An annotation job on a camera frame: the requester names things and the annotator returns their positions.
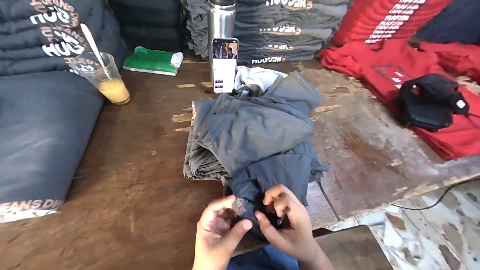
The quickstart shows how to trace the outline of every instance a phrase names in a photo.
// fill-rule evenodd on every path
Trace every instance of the plastic cup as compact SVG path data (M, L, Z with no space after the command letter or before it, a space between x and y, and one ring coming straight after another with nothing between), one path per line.
M92 52L84 52L68 59L68 65L92 83L110 102L117 105L127 104L130 101L130 93L121 79L113 56L105 52L101 52L100 55L105 68L98 63Z

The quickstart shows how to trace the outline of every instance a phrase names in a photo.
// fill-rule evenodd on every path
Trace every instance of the phone screen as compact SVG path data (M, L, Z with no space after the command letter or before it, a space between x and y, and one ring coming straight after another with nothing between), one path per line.
M239 42L236 38L215 38L212 41L213 90L231 93L235 82Z

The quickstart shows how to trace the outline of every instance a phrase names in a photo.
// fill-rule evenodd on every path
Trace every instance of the black pouch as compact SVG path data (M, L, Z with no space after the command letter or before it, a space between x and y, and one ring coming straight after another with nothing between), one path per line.
M453 113L468 114L469 106L457 89L456 82L440 74L406 81L395 100L400 122L433 132L449 127Z

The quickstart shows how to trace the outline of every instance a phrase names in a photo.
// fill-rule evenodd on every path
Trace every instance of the stack of red shirts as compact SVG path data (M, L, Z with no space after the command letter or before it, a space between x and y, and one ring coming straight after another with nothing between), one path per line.
M435 53L414 49L407 39L384 40L373 45L354 41L341 48L323 50L320 54L325 67L361 79L393 112L398 110L393 101L405 81L431 73L451 78L438 65ZM459 91L470 104L470 112L480 115L480 96L463 86L459 87ZM478 117L455 114L453 124L438 132L429 132L416 126L411 129L444 159L480 153Z
M437 54L448 72L472 78L480 84L480 46L462 43L420 43L420 49Z
M451 0L355 0L332 40L337 45L407 38Z

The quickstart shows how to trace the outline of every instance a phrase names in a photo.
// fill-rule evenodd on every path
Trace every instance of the hand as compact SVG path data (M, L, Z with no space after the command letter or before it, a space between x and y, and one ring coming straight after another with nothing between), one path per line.
M233 214L231 195L210 203L197 223L193 270L224 270L233 251L245 233L252 228L250 220L242 220L230 230Z
M334 269L312 236L312 224L307 209L284 185L276 185L265 192L263 204L273 205L279 218L288 217L291 228L277 230L268 218L256 211L255 217L267 240L280 252L295 258L300 269Z

